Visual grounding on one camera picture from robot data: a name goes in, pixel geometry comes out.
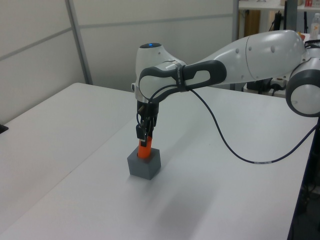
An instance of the orange object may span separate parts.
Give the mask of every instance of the orange object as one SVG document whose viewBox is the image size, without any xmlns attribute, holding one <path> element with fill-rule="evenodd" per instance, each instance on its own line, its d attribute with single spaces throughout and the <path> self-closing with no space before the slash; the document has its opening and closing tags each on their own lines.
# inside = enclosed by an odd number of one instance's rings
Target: orange object
<svg viewBox="0 0 320 240">
<path fill-rule="evenodd" d="M 146 146 L 141 146 L 141 140 L 139 141 L 138 158 L 146 159 L 147 157 L 150 156 L 151 142 L 152 142 L 152 137 L 150 136 L 147 137 Z"/>
</svg>

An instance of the white table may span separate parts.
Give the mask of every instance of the white table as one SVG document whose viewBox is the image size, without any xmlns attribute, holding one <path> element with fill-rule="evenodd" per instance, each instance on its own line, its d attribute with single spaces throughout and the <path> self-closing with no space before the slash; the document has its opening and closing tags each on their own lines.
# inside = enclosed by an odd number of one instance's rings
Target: white table
<svg viewBox="0 0 320 240">
<path fill-rule="evenodd" d="M 273 93 L 273 89 L 269 90 L 269 91 L 263 91 L 261 94 L 262 95 L 267 95 L 267 96 L 272 96 Z M 243 87 L 243 92 L 245 93 L 252 93 L 252 94 L 257 94 L 258 91 L 256 90 L 251 90 L 247 88 L 247 83 L 244 85 Z M 278 90 L 274 93 L 273 95 L 274 97 L 278 97 L 278 98 L 286 98 L 286 90 Z"/>
<path fill-rule="evenodd" d="M 257 2 L 257 0 L 239 1 L 239 10 L 260 10 L 260 27 L 259 33 L 268 32 L 271 22 L 268 19 L 274 19 L 274 15 L 270 16 L 270 11 L 283 11 L 285 6 L 280 5 L 280 0 L 266 0 L 266 2 Z M 305 3 L 297 7 L 298 12 L 320 12 L 320 7 L 305 7 Z M 243 17 L 239 18 L 239 38 L 243 38 L 245 21 Z"/>
<path fill-rule="evenodd" d="M 285 6 L 280 5 L 280 0 L 266 0 L 266 1 L 239 1 L 239 10 L 268 10 L 278 11 L 284 10 Z M 306 7 L 305 3 L 297 7 L 298 12 L 319 12 L 320 7 Z"/>
<path fill-rule="evenodd" d="M 0 134 L 0 233 L 135 114 L 129 92 L 75 83 Z"/>
<path fill-rule="evenodd" d="M 282 98 L 211 87 L 197 92 L 230 146 L 250 160 L 284 155 L 317 123 Z M 174 94 L 160 104 L 153 147 L 162 168 L 148 181 L 129 175 L 127 156 L 138 144 L 131 117 L 0 240 L 287 239 L 313 134 L 278 163 L 245 163 L 225 147 L 192 93 Z"/>
</svg>

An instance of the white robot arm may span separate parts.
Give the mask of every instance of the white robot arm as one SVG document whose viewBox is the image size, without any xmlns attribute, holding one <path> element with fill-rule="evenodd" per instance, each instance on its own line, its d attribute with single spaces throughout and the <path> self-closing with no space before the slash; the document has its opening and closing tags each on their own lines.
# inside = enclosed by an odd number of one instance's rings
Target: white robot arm
<svg viewBox="0 0 320 240">
<path fill-rule="evenodd" d="M 134 92 L 141 103 L 171 86 L 154 96 L 154 104 L 190 89 L 282 77 L 289 80 L 289 107 L 305 117 L 320 117 L 320 50 L 305 49 L 300 36 L 291 30 L 239 39 L 190 65 L 158 43 L 145 44 L 137 52 L 136 76 Z"/>
</svg>

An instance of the black cable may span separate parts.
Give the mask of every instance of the black cable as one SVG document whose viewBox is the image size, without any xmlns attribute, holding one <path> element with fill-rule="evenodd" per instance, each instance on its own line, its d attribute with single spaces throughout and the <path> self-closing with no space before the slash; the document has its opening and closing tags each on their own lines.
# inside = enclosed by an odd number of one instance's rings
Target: black cable
<svg viewBox="0 0 320 240">
<path fill-rule="evenodd" d="M 271 27 L 269 28 L 269 31 L 268 31 L 268 32 L 271 31 L 271 28 L 272 28 L 272 26 L 274 25 L 274 23 L 275 23 L 275 21 L 272 22 Z"/>
<path fill-rule="evenodd" d="M 166 88 L 171 88 L 171 87 L 176 87 L 177 85 L 175 84 L 171 84 L 171 85 L 167 85 L 167 86 L 163 86 L 161 88 L 159 88 L 157 91 L 155 91 L 155 93 L 150 97 L 150 99 L 148 100 L 148 103 L 146 104 L 146 108 L 145 108 L 145 114 L 144 114 L 144 118 L 143 118 L 143 121 L 145 122 L 146 121 L 146 115 L 147 115 L 147 112 L 148 112 L 148 108 L 149 108 L 149 105 L 150 103 L 152 102 L 152 99 L 154 99 L 154 97 L 159 93 L 161 92 L 163 89 L 166 89 Z M 143 127 L 141 125 L 141 123 L 139 122 L 139 111 L 136 112 L 136 121 L 138 123 L 138 125 L 140 127 Z"/>
<path fill-rule="evenodd" d="M 244 162 L 250 163 L 250 164 L 273 164 L 273 163 L 276 163 L 276 162 L 278 162 L 278 161 L 280 161 L 280 160 L 288 157 L 288 156 L 291 155 L 295 150 L 297 150 L 298 147 L 300 147 L 300 145 L 309 137 L 309 135 L 310 135 L 315 129 L 319 128 L 319 126 L 320 126 L 320 125 L 318 125 L 318 124 L 315 125 L 315 126 L 305 135 L 305 137 L 304 137 L 290 152 L 288 152 L 287 154 L 283 155 L 282 157 L 279 157 L 279 158 L 277 158 L 277 159 L 275 159 L 275 160 L 272 160 L 272 161 L 261 161 L 261 162 L 259 162 L 259 161 L 250 161 L 250 160 L 247 160 L 247 159 L 239 156 L 238 154 L 236 154 L 236 153 L 231 149 L 231 147 L 230 147 L 230 146 L 228 145 L 228 143 L 226 142 L 225 137 L 223 136 L 223 134 L 222 134 L 222 132 L 221 132 L 221 130 L 220 130 L 220 127 L 219 127 L 219 125 L 218 125 L 217 119 L 216 119 L 214 113 L 211 111 L 211 109 L 210 109 L 210 107 L 208 106 L 208 104 L 207 104 L 207 103 L 205 102 L 205 100 L 203 100 L 202 97 L 200 97 L 199 94 L 196 93 L 194 90 L 190 89 L 190 92 L 192 92 L 194 95 L 196 95 L 196 96 L 200 99 L 200 101 L 205 105 L 205 107 L 208 109 L 208 111 L 210 112 L 210 114 L 211 114 L 211 116 L 212 116 L 212 118 L 213 118 L 213 120 L 214 120 L 214 123 L 215 123 L 215 125 L 216 125 L 216 128 L 217 128 L 219 134 L 220 134 L 220 137 L 222 138 L 224 144 L 225 144 L 226 147 L 230 150 L 230 152 L 232 152 L 233 155 L 235 155 L 237 158 L 241 159 L 241 160 L 244 161 Z"/>
<path fill-rule="evenodd" d="M 291 229 L 291 240 L 294 240 L 294 223 L 291 223 L 292 229 Z"/>
</svg>

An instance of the gray block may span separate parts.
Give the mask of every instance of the gray block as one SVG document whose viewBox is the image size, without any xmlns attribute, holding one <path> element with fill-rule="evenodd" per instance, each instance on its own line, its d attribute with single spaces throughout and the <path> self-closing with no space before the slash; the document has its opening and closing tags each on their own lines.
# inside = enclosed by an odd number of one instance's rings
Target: gray block
<svg viewBox="0 0 320 240">
<path fill-rule="evenodd" d="M 138 147 L 128 156 L 128 166 L 131 175 L 151 180 L 160 170 L 160 151 L 151 148 L 151 154 L 148 158 L 139 158 Z"/>
</svg>

